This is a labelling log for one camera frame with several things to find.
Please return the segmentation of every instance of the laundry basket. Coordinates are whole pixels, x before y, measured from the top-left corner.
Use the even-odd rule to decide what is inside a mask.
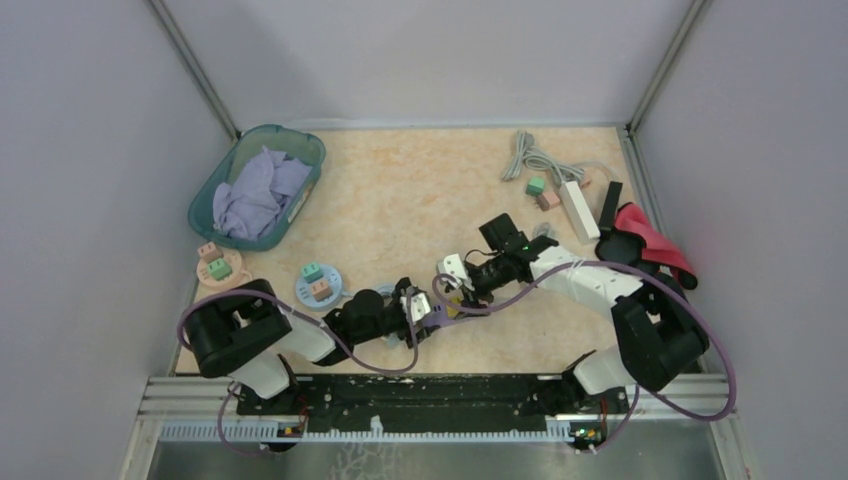
[[[269,150],[284,151],[300,159],[304,164],[312,166],[312,171],[309,172],[306,182],[292,201],[286,205],[283,218],[269,234],[257,240],[244,240],[222,235],[215,231],[212,217],[212,199],[215,197],[215,190],[223,182],[232,184],[238,178],[247,161],[262,152],[263,146],[268,147]],[[304,202],[309,198],[312,188],[321,177],[321,164],[324,162],[325,155],[324,143],[314,135],[296,132],[279,125],[261,125],[253,128],[245,132],[241,139],[236,142],[235,146],[224,157],[224,160],[221,161],[221,164],[218,165],[218,168],[212,173],[212,176],[209,177],[209,180],[203,185],[203,188],[200,189],[197,196],[194,197],[188,209],[188,223],[203,238],[222,247],[236,250],[269,250],[280,243]]]

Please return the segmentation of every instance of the green block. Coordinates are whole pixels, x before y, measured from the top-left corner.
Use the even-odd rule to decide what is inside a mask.
[[[545,179],[542,177],[533,177],[527,182],[527,188],[524,189],[524,193],[527,195],[541,195],[542,192],[545,191]]]
[[[312,283],[321,280],[324,276],[324,272],[321,271],[321,265],[312,262],[300,269],[300,276],[303,277],[307,283]]]
[[[215,280],[222,280],[233,273],[232,267],[230,267],[230,264],[225,262],[223,258],[219,258],[209,265],[206,265],[206,270],[209,272],[209,276]]]

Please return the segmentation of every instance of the white power strip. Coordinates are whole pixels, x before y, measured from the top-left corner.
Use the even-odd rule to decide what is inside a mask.
[[[558,193],[580,243],[585,245],[601,238],[601,231],[598,229],[595,218],[592,217],[592,211],[589,210],[583,192],[580,191],[580,185],[573,181],[565,182],[559,187]]]

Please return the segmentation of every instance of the purple cloth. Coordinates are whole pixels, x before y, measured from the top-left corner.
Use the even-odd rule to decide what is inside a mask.
[[[311,171],[312,167],[286,152],[263,146],[262,153],[248,160],[232,185],[222,183],[215,190],[215,229],[244,240],[267,235]]]

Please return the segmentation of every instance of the tabletop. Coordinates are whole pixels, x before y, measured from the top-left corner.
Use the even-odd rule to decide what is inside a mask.
[[[563,163],[608,165],[624,184],[620,203],[633,201],[614,128],[527,130]],[[277,296],[295,308],[308,312],[295,299],[294,284],[310,262],[336,267],[351,292],[405,276],[429,291],[436,262],[452,253],[486,250],[477,229],[504,212],[528,237],[536,225],[548,222],[565,248],[596,258],[594,245],[579,243],[562,208],[542,212],[524,193],[531,176],[545,177],[546,188],[552,188],[549,174],[525,168],[519,178],[501,181],[514,152],[514,129],[312,133],[327,147],[321,180],[279,245],[243,254],[247,270],[269,280]],[[595,168],[587,175],[591,183],[583,193],[597,219],[608,179]],[[483,260],[474,255],[469,260]],[[515,283],[497,290],[495,301],[517,291]],[[200,285],[196,300],[210,293]],[[501,312],[435,332],[421,343],[411,373],[559,373],[580,355],[613,343],[612,325],[602,317],[564,295],[537,289]],[[412,359],[405,345],[391,348],[382,339],[358,345],[354,353],[384,368],[400,368]],[[297,373],[366,372],[350,360],[318,367],[296,354],[286,358]],[[190,352],[180,352],[175,372],[197,373]]]

